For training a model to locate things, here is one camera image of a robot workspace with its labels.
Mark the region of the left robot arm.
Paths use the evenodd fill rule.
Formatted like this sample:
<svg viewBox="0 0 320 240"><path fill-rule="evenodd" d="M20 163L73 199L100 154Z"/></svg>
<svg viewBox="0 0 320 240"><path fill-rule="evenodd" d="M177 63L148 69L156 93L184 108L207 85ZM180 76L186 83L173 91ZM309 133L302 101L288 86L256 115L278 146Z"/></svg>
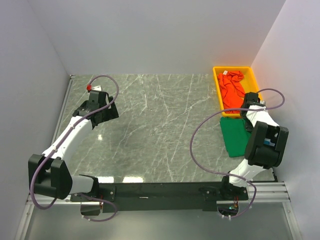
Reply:
<svg viewBox="0 0 320 240"><path fill-rule="evenodd" d="M72 114L69 124L56 141L42 154L28 160L30 192L65 199L83 193L90 197L99 194L97 177L71 175L68 163L82 140L99 124L116 119L119 113L114 98L105 91L92 90Z"/></svg>

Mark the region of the green t-shirt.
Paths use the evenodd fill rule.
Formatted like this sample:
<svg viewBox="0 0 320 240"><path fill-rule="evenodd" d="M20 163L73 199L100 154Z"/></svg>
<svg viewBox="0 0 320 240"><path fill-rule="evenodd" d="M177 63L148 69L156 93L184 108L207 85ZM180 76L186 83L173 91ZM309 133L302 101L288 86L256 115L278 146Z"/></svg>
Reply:
<svg viewBox="0 0 320 240"><path fill-rule="evenodd" d="M245 121L241 118L221 117L219 123L229 157L244 156L251 136L245 128Z"/></svg>

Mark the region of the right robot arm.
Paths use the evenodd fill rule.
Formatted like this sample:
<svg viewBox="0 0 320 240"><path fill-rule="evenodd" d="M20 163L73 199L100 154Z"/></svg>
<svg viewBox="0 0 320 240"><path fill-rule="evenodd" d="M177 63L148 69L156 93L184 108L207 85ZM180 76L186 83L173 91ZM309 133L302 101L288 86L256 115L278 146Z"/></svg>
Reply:
<svg viewBox="0 0 320 240"><path fill-rule="evenodd" d="M220 193L225 198L242 195L249 181L259 173L278 167L283 159L289 129L276 123L258 93L244 95L240 116L251 132L244 159L221 181Z"/></svg>

